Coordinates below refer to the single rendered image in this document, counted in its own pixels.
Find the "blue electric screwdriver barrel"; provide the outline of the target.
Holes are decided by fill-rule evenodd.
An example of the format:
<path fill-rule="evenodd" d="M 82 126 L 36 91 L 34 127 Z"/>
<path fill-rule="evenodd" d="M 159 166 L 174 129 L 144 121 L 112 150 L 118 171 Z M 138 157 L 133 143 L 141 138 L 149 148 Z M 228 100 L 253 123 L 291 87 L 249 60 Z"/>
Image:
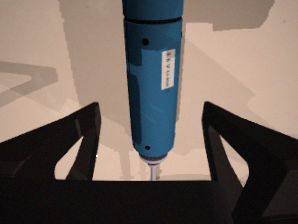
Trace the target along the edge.
<path fill-rule="evenodd" d="M 183 4 L 122 0 L 132 144 L 151 181 L 174 146 Z"/>

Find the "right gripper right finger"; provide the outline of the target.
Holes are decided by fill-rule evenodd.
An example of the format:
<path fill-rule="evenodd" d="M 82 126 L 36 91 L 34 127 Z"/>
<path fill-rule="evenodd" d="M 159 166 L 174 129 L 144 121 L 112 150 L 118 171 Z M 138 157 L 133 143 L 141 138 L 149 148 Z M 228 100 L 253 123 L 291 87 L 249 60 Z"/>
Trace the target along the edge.
<path fill-rule="evenodd" d="M 204 102 L 201 121 L 211 180 L 224 187 L 234 224 L 298 215 L 298 139 L 209 101 Z M 247 162 L 244 187 L 221 138 Z"/>

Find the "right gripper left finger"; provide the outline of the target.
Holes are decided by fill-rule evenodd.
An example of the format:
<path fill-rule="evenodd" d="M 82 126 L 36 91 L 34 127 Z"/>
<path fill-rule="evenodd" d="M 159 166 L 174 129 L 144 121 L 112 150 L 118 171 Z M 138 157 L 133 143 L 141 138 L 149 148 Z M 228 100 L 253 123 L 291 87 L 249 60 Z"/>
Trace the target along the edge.
<path fill-rule="evenodd" d="M 58 161 L 81 139 L 66 180 L 92 180 L 99 146 L 101 113 L 93 102 L 74 113 L 0 143 L 0 174 L 56 179 Z"/>

